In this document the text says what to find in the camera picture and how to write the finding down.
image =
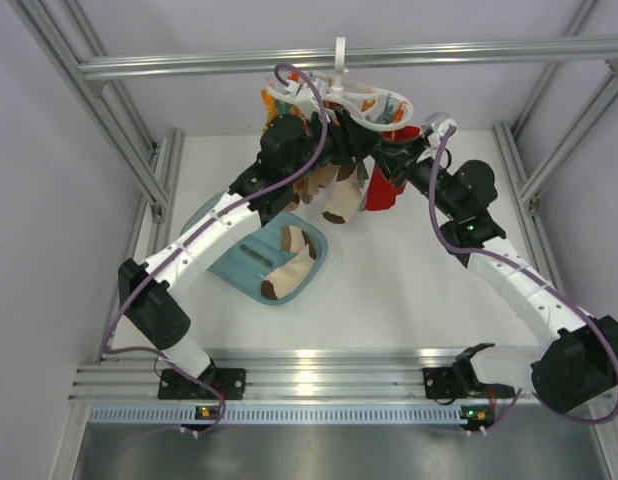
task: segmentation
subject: light blue plastic tray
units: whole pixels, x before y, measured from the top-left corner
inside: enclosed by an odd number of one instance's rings
[[[189,230],[196,222],[204,217],[209,210],[218,203],[221,196],[222,193],[219,193],[200,207],[185,226],[182,227],[181,233]],[[311,272],[309,272],[309,275],[307,275],[307,278],[304,279],[294,292],[280,300],[269,300],[260,293],[260,284],[262,280],[273,270],[281,267],[295,256],[293,253],[280,251],[280,244],[282,242],[282,232],[280,229],[285,225],[301,228],[309,234],[309,238],[311,238],[316,249],[316,263]],[[265,265],[265,263],[268,262],[254,258],[253,254],[245,253],[243,251],[245,247],[249,249],[249,251],[255,252],[255,254],[260,255],[262,258],[269,260],[271,262],[271,267]],[[213,265],[211,265],[211,267],[209,267],[209,271],[260,303],[267,305],[282,305],[293,300],[302,292],[316,274],[326,256],[327,239],[325,236],[317,228],[309,225],[297,216],[282,212],[264,228],[243,238],[236,245],[227,250]]]

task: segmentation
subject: aluminum rail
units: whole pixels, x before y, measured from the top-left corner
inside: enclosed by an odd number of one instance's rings
[[[270,72],[281,62],[304,69],[329,69],[335,49],[276,50],[245,53],[96,57],[79,69],[91,81],[133,77]],[[404,45],[347,50],[348,68],[458,65],[504,62],[554,62],[618,59],[618,36],[558,37],[479,43]]]
[[[74,28],[89,48],[90,55],[100,57],[107,55],[102,42],[98,38],[98,35],[96,35],[91,22],[87,18],[87,15],[78,0],[61,0],[60,4],[67,13],[69,20],[73,23]],[[149,133],[149,129],[142,120],[142,117],[138,113],[138,110],[133,104],[133,101],[125,89],[125,86],[121,82],[113,82],[111,87],[113,94],[124,108],[125,113],[142,139],[145,149],[147,151],[152,151],[154,140],[151,137],[151,133]]]
[[[566,130],[558,146],[531,174],[529,180],[520,187],[520,201],[528,203],[541,194],[547,183],[571,158],[574,150],[599,126],[602,118],[610,111],[618,99],[618,74],[610,72],[600,82],[584,108],[578,113],[574,123]]]
[[[520,201],[520,185],[527,182],[527,174],[522,166],[511,130],[507,122],[500,121],[494,124],[492,131],[500,153],[509,191],[514,198],[516,217],[530,255],[530,262],[543,277],[550,279],[558,290],[564,290],[558,267],[547,241],[542,219],[539,216],[529,215],[527,206]]]
[[[602,0],[582,0],[569,20],[567,28],[565,28],[562,35],[565,37],[580,35],[589,24],[589,21],[598,9],[601,1]],[[522,113],[511,127],[511,132],[513,133],[514,139],[518,138],[522,130],[525,128],[525,125],[527,125],[529,119],[535,113],[536,109],[540,105],[540,102],[545,97],[549,86],[556,79],[556,76],[562,66],[562,62],[553,62],[544,67],[542,73],[536,81],[536,84],[531,89],[531,94],[525,102],[525,107],[522,110]]]
[[[49,11],[39,1],[9,0],[9,3],[104,137],[129,166],[154,210],[166,211],[169,208],[167,195],[158,185],[147,159],[138,156],[115,117],[102,100],[94,95],[79,70],[78,59]]]
[[[360,350],[210,349],[220,368],[245,368],[241,404],[427,405],[423,368],[450,366],[459,348]],[[158,362],[158,374],[165,364]],[[155,404],[160,378],[146,354],[105,357],[78,369],[71,404]],[[463,405],[481,405],[467,398]],[[178,401],[160,400],[161,404]],[[525,395],[522,403],[537,403]]]

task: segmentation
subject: white table surface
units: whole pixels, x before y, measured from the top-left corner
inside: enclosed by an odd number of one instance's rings
[[[258,140],[258,136],[186,138],[172,239],[201,205],[254,161]],[[490,212],[526,255],[491,132],[460,131],[449,148],[452,171],[472,158],[492,166],[499,196]],[[407,187],[391,210],[360,212],[346,225],[322,218],[327,198],[325,192],[294,212],[321,230],[329,244],[322,268],[296,299],[282,306],[263,305],[208,272],[194,284],[183,308],[200,345],[342,349],[466,347],[486,341],[535,344],[495,292],[438,244],[426,199],[414,188]],[[114,346],[131,345],[149,344],[123,319]]]

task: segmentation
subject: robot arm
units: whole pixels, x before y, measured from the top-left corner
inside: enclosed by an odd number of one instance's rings
[[[418,140],[386,144],[372,156],[387,178],[409,181],[426,196],[433,167],[430,148],[437,146],[450,122],[445,114],[435,115],[420,145]],[[454,247],[456,253],[451,253],[507,302],[538,341],[538,347],[532,348],[481,344],[467,349],[454,365],[465,390],[471,393],[483,391],[485,385],[511,385],[536,392],[548,406],[564,413],[613,388],[617,384],[614,368],[591,328],[550,292],[551,283],[527,264],[489,215],[487,207],[497,197],[491,168],[470,160],[453,175],[441,170],[435,197],[436,207],[449,218],[441,233]],[[482,254],[483,249],[505,261]],[[508,265],[507,259],[517,267]],[[609,316],[592,321],[618,358],[618,323]]]
[[[345,110],[336,108],[334,112],[337,121],[329,123],[327,142],[314,169],[327,161],[344,165],[371,155],[386,178],[398,185],[408,181],[427,194],[432,156],[451,122],[447,116],[432,117],[414,140],[389,142],[359,125]],[[191,322],[179,302],[194,280],[227,249],[282,211],[291,201],[292,186],[256,198],[225,216],[217,217],[218,213],[237,199],[261,191],[298,170],[314,151],[320,128],[315,114],[308,133],[304,122],[296,116],[274,119],[261,138],[256,162],[236,179],[207,216],[142,265],[128,260],[120,267],[122,302],[173,249],[183,250],[132,303],[127,317],[156,348],[190,375],[209,382],[214,365],[189,335]],[[487,207],[496,198],[494,175],[484,162],[465,162],[453,175],[442,169],[437,177],[436,207],[449,218],[441,227],[442,233],[455,247],[485,248],[515,259],[521,267],[531,270],[489,215]],[[191,240],[193,232],[208,222],[213,223],[205,234]],[[519,350],[492,344],[467,349],[458,356],[454,370],[468,392],[481,391],[493,383],[511,385],[537,392],[551,407],[564,412],[616,385],[609,359],[589,327],[570,309],[563,308],[545,288],[525,276],[521,268],[511,268],[485,255],[456,257],[509,304],[539,343],[537,348]],[[605,317],[597,323],[618,356],[617,322]]]

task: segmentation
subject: sock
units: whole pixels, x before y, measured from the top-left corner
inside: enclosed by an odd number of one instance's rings
[[[285,229],[288,229],[288,236],[285,240]],[[297,227],[283,227],[282,246],[296,249],[299,244],[298,232],[302,238],[303,246],[298,254],[285,263],[282,267],[276,268],[260,284],[260,293],[269,300],[279,300],[293,293],[300,286],[314,266],[317,255],[311,243],[309,235]]]
[[[331,223],[346,223],[358,211],[362,201],[360,182],[358,181],[358,165],[344,165],[338,170],[333,194],[327,202],[322,216]]]
[[[336,167],[333,163],[327,163],[320,170],[313,173],[311,178],[320,188],[325,188],[331,185],[336,173],[338,173],[338,167]]]
[[[285,225],[281,231],[280,250],[283,252],[299,253],[307,245],[304,237],[307,234],[301,228]]]
[[[293,198],[291,199],[291,202],[289,202],[287,206],[282,209],[282,211],[283,212],[293,212],[299,206],[300,206],[300,195],[298,195],[297,193],[294,193]]]

